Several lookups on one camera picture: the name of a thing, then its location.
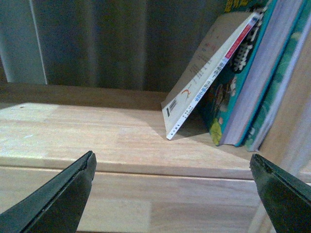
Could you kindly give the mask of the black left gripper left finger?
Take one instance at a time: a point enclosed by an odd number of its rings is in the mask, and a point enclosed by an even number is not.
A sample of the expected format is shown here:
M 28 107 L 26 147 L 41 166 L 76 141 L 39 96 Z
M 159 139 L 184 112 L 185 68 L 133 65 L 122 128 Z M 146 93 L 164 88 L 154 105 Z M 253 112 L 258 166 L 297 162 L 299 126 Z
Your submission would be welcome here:
M 96 155 L 88 151 L 0 216 L 2 233 L 74 233 L 92 188 Z

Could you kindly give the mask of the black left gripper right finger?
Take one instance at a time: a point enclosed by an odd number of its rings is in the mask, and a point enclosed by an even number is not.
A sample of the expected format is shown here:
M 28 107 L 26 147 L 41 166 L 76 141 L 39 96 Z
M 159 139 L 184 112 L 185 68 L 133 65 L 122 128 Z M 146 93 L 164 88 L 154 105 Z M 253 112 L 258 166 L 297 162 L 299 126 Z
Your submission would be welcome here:
M 258 195 L 277 233 L 311 231 L 311 187 L 259 154 L 250 169 Z

